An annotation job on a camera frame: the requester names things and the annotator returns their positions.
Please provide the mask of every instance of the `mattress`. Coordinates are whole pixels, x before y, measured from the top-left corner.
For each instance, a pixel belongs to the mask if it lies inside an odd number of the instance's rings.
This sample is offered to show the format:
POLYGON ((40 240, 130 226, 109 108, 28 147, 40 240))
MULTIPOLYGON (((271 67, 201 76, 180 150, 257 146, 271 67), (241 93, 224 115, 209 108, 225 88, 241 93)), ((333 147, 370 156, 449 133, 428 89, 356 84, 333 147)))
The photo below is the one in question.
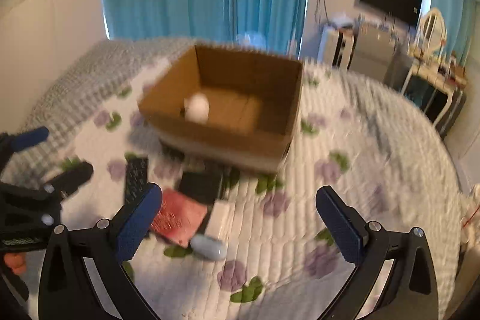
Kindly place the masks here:
MULTIPOLYGON (((143 92, 190 42, 95 48, 83 62, 103 58, 104 64, 88 76, 80 72, 83 63, 77 65, 66 76, 83 83, 62 99, 50 91, 39 103, 31 124, 49 126, 51 140, 15 157, 6 177, 34 183, 76 158, 90 161, 92 180, 63 203, 63 222, 78 229, 111 218, 122 206, 126 156, 148 155, 149 180, 162 188, 174 187, 183 170, 217 165, 194 157, 170 160, 138 113, 143 92)), ((230 181, 226 259, 202 260, 150 233, 130 261, 135 285, 160 318, 318 318, 353 270, 315 209, 316 190, 325 184, 366 221, 425 230, 443 316, 454 288, 460 209, 455 169, 440 138, 413 104, 376 81, 308 61, 304 73, 297 131, 277 178, 240 172, 230 181)), ((42 253, 28 255, 33 317, 41 260, 42 253)), ((104 308, 118 316, 93 263, 87 266, 104 308)), ((384 265, 361 315, 373 309, 390 266, 384 265)))

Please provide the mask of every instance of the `red packet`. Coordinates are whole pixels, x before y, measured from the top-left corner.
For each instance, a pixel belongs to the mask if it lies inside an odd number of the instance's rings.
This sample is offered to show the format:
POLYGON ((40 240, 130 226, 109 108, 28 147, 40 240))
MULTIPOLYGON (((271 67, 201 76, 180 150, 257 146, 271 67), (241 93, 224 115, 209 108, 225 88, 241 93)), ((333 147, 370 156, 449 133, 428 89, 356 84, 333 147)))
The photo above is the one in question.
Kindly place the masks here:
POLYGON ((151 229, 184 248, 200 227, 206 205, 172 189, 162 192, 162 207, 155 216, 151 229))

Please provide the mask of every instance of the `screw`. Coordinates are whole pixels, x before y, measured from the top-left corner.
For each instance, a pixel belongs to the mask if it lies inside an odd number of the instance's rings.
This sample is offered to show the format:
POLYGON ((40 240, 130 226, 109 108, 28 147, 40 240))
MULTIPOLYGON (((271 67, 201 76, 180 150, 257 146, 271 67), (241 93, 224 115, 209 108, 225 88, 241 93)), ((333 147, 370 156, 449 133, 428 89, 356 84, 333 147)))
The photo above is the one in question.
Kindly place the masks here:
POLYGON ((42 223, 44 223, 46 226, 52 226, 54 221, 53 217, 50 216, 49 214, 43 214, 42 215, 42 223))
POLYGON ((419 238, 421 238, 421 237, 423 237, 423 235, 424 235, 425 233, 424 233, 423 229, 418 228, 418 227, 415 227, 415 228, 413 228, 413 234, 414 234, 415 236, 418 236, 419 238))
POLYGON ((63 232, 63 226, 56 226, 53 231, 57 235, 61 234, 63 232))
POLYGON ((107 219, 101 219, 99 222, 97 222, 97 227, 100 229, 105 229, 109 225, 110 225, 110 222, 107 219))
POLYGON ((374 232, 378 232, 378 231, 380 231, 381 228, 382 228, 381 224, 378 223, 378 222, 376 222, 376 221, 370 221, 370 222, 368 223, 368 227, 369 227, 372 231, 374 231, 374 232))
POLYGON ((55 191, 55 188, 52 185, 50 185, 50 183, 43 185, 43 189, 50 194, 55 191))

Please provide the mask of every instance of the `black remote control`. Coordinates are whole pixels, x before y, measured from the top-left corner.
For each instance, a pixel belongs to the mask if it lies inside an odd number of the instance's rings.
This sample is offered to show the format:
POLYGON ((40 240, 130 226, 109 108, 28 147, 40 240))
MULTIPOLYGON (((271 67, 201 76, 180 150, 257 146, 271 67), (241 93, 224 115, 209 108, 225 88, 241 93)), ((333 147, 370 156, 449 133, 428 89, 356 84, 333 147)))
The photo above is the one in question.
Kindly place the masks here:
POLYGON ((148 158, 127 160, 124 203, 131 203, 148 183, 148 158))

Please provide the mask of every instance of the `open brown box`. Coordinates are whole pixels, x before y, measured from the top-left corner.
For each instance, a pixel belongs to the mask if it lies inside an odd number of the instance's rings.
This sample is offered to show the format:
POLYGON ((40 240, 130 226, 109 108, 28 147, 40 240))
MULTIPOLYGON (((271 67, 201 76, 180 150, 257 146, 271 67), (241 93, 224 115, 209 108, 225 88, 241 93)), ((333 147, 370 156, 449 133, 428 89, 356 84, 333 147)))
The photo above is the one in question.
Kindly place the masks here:
POLYGON ((160 140, 238 167, 277 172, 292 141, 302 63, 242 49, 195 45, 139 103, 160 140), (206 124, 186 121, 184 100, 206 95, 206 124))

